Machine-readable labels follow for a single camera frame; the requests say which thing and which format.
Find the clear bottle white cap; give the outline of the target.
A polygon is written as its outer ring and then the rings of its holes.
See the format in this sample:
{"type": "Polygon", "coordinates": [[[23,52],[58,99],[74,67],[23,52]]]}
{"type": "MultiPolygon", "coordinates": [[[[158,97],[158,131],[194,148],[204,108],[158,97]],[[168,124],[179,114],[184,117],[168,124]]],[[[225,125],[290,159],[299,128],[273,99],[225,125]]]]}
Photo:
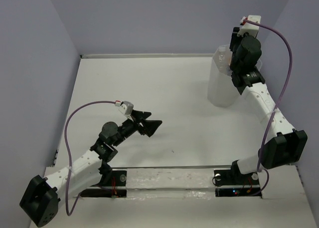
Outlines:
{"type": "Polygon", "coordinates": [[[217,58],[219,68],[226,69],[230,63],[230,49],[228,45],[223,45],[218,48],[217,58]]]}

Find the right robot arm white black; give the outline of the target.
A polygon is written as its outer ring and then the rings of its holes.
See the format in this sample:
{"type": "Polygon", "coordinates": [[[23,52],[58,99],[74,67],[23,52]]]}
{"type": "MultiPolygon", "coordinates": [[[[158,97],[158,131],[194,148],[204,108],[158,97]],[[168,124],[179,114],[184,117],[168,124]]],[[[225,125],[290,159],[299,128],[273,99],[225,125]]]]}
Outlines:
{"type": "Polygon", "coordinates": [[[266,82],[257,69],[261,56],[261,43],[256,32],[232,31],[230,70],[233,85],[253,108],[266,135],[255,156],[234,161],[229,172],[235,184],[243,183],[248,175],[258,170],[272,169],[300,160],[308,136],[304,130],[296,130],[284,117],[269,94],[266,82]]]}

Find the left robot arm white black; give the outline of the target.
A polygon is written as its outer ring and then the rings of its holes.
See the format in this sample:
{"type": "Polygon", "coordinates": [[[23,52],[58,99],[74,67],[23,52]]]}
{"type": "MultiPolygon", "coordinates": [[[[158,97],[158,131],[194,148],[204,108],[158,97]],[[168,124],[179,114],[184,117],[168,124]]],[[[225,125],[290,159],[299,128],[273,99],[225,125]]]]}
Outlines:
{"type": "Polygon", "coordinates": [[[69,158],[68,166],[57,172],[33,177],[19,203],[20,207],[38,228],[47,225],[61,206],[71,215],[69,199],[93,185],[104,186],[110,181],[112,168],[109,162],[116,156],[116,147],[135,132],[151,137],[162,124],[149,120],[151,112],[132,110],[127,119],[117,125],[107,122],[102,126],[96,142],[77,160],[69,158]]]}

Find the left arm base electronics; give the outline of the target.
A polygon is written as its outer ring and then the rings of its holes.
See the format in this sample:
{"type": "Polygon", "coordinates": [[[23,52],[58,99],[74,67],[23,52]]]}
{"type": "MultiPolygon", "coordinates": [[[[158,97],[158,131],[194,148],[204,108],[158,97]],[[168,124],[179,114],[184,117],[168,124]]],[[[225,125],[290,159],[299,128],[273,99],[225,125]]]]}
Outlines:
{"type": "Polygon", "coordinates": [[[109,179],[102,178],[100,183],[90,186],[81,192],[82,198],[125,198],[127,171],[114,170],[109,179]]]}

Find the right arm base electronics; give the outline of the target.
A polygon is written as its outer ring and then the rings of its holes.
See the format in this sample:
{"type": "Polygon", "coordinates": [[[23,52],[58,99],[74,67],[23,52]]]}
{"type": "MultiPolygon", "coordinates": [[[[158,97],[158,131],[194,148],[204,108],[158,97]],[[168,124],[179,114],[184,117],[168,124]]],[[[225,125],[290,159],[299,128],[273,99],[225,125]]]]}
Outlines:
{"type": "Polygon", "coordinates": [[[261,185],[256,173],[239,175],[234,178],[230,169],[214,170],[212,183],[215,196],[221,197],[261,197],[261,185]]]}

